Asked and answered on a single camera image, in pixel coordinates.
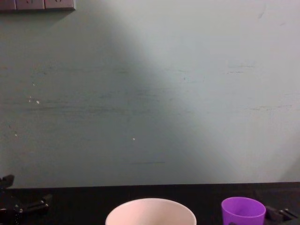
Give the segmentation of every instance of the purple cup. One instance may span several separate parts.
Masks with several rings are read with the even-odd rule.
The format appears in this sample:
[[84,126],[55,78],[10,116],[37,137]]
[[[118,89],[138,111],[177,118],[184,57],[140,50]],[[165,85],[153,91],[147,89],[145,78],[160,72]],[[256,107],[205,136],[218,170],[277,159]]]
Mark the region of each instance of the purple cup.
[[245,197],[232,197],[222,201],[223,225],[263,225],[266,207]]

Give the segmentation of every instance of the wall stain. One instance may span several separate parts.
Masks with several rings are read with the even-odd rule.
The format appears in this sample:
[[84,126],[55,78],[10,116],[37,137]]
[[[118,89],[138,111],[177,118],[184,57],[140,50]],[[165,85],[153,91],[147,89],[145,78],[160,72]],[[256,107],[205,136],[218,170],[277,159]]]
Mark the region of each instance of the wall stain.
[[258,15],[258,19],[261,19],[262,18],[262,16],[264,15],[264,13],[266,12],[266,10],[267,10],[267,5],[266,4],[264,4],[264,6],[263,6],[263,10],[262,10],[262,12]]
[[118,74],[128,74],[128,71],[126,71],[126,70],[120,70],[120,71],[118,71],[117,73],[118,73]]
[[147,114],[151,114],[151,110],[150,109],[133,109],[132,110],[132,115],[133,116],[141,116],[141,115],[147,115]]
[[179,72],[179,73],[188,73],[189,71],[188,70],[184,70],[184,69],[178,69],[177,72]]
[[238,66],[228,66],[228,68],[255,68],[255,66],[251,66],[251,65],[238,65]]
[[243,71],[229,71],[227,74],[243,74]]
[[48,115],[104,115],[104,114],[118,114],[118,115],[128,115],[131,110],[122,108],[122,107],[114,107],[114,106],[43,106],[43,107],[30,107],[23,109],[24,112],[40,112]]
[[267,105],[262,105],[259,107],[255,107],[255,108],[248,108],[249,110],[254,110],[254,111],[272,111],[272,110],[276,110],[276,109],[291,109],[292,105],[278,105],[278,106],[267,106]]
[[134,162],[131,165],[154,165],[154,164],[165,164],[165,162]]
[[298,96],[298,95],[300,95],[300,92],[285,93],[285,96]]

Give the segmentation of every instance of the cup rim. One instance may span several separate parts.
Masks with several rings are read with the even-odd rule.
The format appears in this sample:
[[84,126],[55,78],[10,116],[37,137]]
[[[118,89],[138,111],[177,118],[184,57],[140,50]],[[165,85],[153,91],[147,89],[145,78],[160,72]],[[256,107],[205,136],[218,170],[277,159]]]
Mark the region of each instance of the cup rim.
[[185,205],[183,204],[180,204],[179,202],[175,202],[175,201],[172,201],[172,200],[168,200],[168,199],[164,199],[164,198],[140,198],[140,199],[135,199],[135,200],[132,200],[132,201],[129,201],[129,202],[125,202],[119,206],[117,206],[116,208],[114,208],[109,214],[108,216],[106,217],[106,220],[105,220],[105,225],[107,225],[107,221],[109,219],[110,216],[112,216],[112,213],[117,210],[119,207],[122,207],[122,206],[126,206],[126,205],[130,205],[130,204],[133,204],[135,202],[143,202],[143,201],[147,201],[147,200],[154,200],[154,201],[161,201],[161,202],[168,202],[168,203],[172,203],[172,204],[176,204],[176,205],[179,205],[180,207],[186,209],[189,214],[193,217],[193,225],[197,225],[197,219],[196,219],[196,216],[194,215],[194,213]]
[[[234,213],[232,213],[232,212],[229,212],[228,210],[226,210],[226,209],[224,208],[224,203],[225,203],[225,201],[228,201],[228,200],[233,199],[233,198],[243,198],[243,199],[248,199],[248,200],[251,200],[251,201],[253,201],[253,202],[256,202],[256,203],[260,204],[261,206],[263,206],[263,213],[262,213],[262,214],[259,214],[259,215],[257,215],[257,216],[253,216],[253,217],[246,217],[246,216],[236,215],[236,214],[234,214]],[[240,217],[240,218],[257,218],[257,217],[261,217],[261,216],[265,215],[265,213],[266,213],[266,211],[267,211],[267,210],[266,210],[266,207],[264,206],[264,204],[262,204],[261,202],[255,200],[255,199],[247,198],[247,197],[230,197],[230,198],[226,198],[226,199],[224,199],[224,200],[222,201],[221,206],[222,206],[222,209],[223,209],[224,211],[226,211],[227,213],[229,213],[229,214],[231,214],[231,215],[234,215],[234,216],[236,216],[236,217]]]

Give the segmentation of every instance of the white cup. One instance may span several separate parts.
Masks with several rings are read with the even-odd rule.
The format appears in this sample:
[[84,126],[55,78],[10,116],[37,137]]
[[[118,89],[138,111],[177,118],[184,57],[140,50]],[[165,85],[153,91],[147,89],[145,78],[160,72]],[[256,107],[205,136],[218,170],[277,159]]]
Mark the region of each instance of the white cup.
[[127,202],[107,216],[105,225],[196,225],[196,217],[186,206],[160,198]]

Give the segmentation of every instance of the wall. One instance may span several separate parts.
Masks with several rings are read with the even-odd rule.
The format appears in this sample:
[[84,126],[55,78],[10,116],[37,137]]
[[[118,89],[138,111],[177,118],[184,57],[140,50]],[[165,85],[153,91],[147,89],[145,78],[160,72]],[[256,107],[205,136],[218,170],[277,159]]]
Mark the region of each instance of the wall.
[[77,0],[0,15],[15,187],[300,181],[300,2]]

